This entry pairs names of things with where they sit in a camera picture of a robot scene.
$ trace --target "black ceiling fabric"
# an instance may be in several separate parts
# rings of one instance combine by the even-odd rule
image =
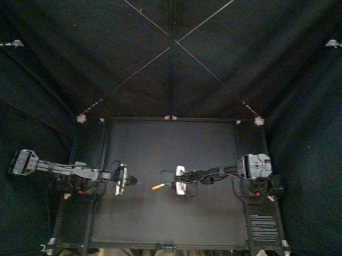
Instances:
[[[169,24],[169,2],[1,1],[74,115],[263,115],[340,22],[339,1],[173,0]]]

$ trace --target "metal bracket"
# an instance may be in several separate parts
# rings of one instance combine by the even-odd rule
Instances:
[[[173,244],[164,244],[162,249],[164,249],[165,253],[172,253],[174,251],[176,247]]]

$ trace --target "metal frame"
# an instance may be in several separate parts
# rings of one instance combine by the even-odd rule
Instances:
[[[114,121],[125,121],[129,120],[132,121],[130,118],[113,118],[112,120]],[[133,120],[145,120],[145,121],[160,121],[162,119],[160,118],[134,118]],[[185,121],[185,122],[231,122],[229,119],[178,119],[178,121]],[[236,152],[237,156],[236,158],[244,154],[244,151],[248,150],[241,148],[243,145],[243,140],[244,138],[241,137],[244,132],[257,132],[260,133],[260,140],[259,143],[261,144],[261,151],[257,153],[267,153],[267,145],[265,145],[265,139],[264,139],[264,133],[263,133],[263,127],[256,127],[252,122],[252,120],[248,120],[247,122],[243,123],[243,126],[235,125],[235,145],[236,145]],[[106,151],[106,128],[104,125],[102,131],[101,131],[101,165],[104,165],[104,158],[105,158],[105,151]],[[90,198],[86,202],[86,220],[84,222],[85,225],[85,232],[82,236],[82,242],[81,243],[68,243],[66,241],[61,241],[58,238],[58,232],[60,232],[60,227],[62,225],[62,218],[64,218],[64,212],[66,210],[65,207],[65,201],[61,199],[60,203],[60,210],[57,214],[57,220],[56,220],[56,225],[54,225],[54,231],[53,231],[53,238],[56,239],[53,246],[54,252],[53,255],[57,255],[60,252],[61,248],[77,248],[77,250],[81,253],[81,256],[86,255],[86,250],[88,248],[130,248],[130,249],[166,249],[169,246],[176,249],[196,249],[196,250],[249,250],[252,255],[259,252],[260,249],[268,249],[273,250],[277,253],[283,253],[284,248],[281,247],[281,240],[284,240],[284,235],[283,235],[283,228],[281,228],[281,220],[280,220],[280,214],[279,214],[279,207],[277,207],[277,202],[272,203],[273,209],[272,212],[269,213],[273,216],[273,219],[276,221],[277,225],[277,237],[279,240],[276,243],[269,244],[269,246],[264,246],[260,243],[255,243],[252,240],[252,229],[251,229],[251,219],[248,218],[249,213],[255,210],[255,203],[249,203],[248,201],[243,201],[243,207],[244,207],[244,217],[245,217],[245,233],[247,233],[247,240],[245,240],[245,245],[244,246],[205,246],[205,245],[169,245],[169,244],[136,244],[136,243],[125,243],[125,244],[117,244],[117,243],[98,243],[98,242],[92,242],[90,237],[92,237],[92,225],[93,225],[93,214],[96,210],[96,199]]]

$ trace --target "cable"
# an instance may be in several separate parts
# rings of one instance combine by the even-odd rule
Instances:
[[[112,163],[110,163],[110,165],[109,165],[109,168],[113,166],[114,163],[118,163],[118,166],[120,166],[121,161],[120,161],[120,160],[113,160]]]
[[[45,193],[45,206],[46,206],[46,213],[48,213],[48,237],[52,235],[52,228],[50,228],[50,210],[49,210],[49,203],[48,203],[48,196],[49,196],[49,188],[50,188],[50,182],[46,186],[46,193]]]
[[[169,50],[169,47],[166,47],[144,65],[137,71],[132,73],[132,75],[80,113],[80,115],[85,115],[90,109],[101,102],[104,101],[116,91],[117,89],[157,60],[161,55]]]
[[[232,91],[228,85],[220,80],[220,78],[213,74],[213,72],[208,69],[208,67],[200,62],[200,60],[193,56],[193,54],[187,50],[187,48],[178,43],[178,41],[176,41],[176,44],[187,52],[187,54],[192,57],[192,59],[197,62],[197,64],[204,68],[204,70],[211,74],[211,76],[216,79],[221,87],[229,90],[231,95],[241,102],[241,104],[251,111],[251,113],[255,116],[259,116],[257,112],[251,108],[251,106],[245,103],[245,101],[239,97],[239,95]]]

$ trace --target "wire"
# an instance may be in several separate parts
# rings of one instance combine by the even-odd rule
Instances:
[[[192,32],[209,20],[213,18],[213,16],[216,16],[216,14],[223,11],[223,9],[233,2],[235,0],[231,0],[228,3],[225,3],[216,12],[213,12],[213,14],[209,15],[209,17],[207,19],[204,19],[204,21],[201,21],[199,23],[199,25],[177,40],[178,42],[182,41],[185,39],[185,37],[188,37]]]
[[[211,74],[211,76],[220,83],[221,87],[229,90],[231,95],[240,101],[244,107],[251,111],[255,116],[259,116],[257,112],[251,108],[251,106],[245,103],[245,101],[239,97],[239,95],[232,91],[228,85],[220,80],[220,78],[213,74],[213,72],[208,69],[208,67],[200,62],[200,60],[193,56],[193,54],[187,50],[187,48],[176,41],[176,44],[180,48],[187,52],[187,54],[192,57],[192,59],[197,62],[197,64],[204,68],[204,70]]]
[[[110,165],[109,165],[109,168],[113,166],[114,163],[118,163],[118,166],[120,166],[121,161],[120,161],[120,160],[113,160],[112,163],[110,163]]]
[[[132,75],[80,113],[80,115],[86,114],[90,109],[102,102],[113,93],[117,91],[117,89],[157,60],[162,54],[169,50],[169,47],[166,47],[144,65],[137,71],[132,73]]]
[[[45,193],[45,206],[46,206],[46,213],[48,213],[48,237],[50,237],[50,235],[52,235],[52,228],[50,228],[50,210],[49,210],[49,188],[50,188],[50,182],[49,182],[49,184],[48,184],[48,186],[46,186],[46,193]]]
[[[72,184],[70,184],[70,182],[69,182],[69,178],[70,178],[70,176],[72,176],[72,175],[69,175],[69,176],[68,176],[68,184],[69,184],[69,186],[70,186],[70,189],[73,190],[73,189],[74,189],[74,187],[73,187],[73,185],[72,185]]]

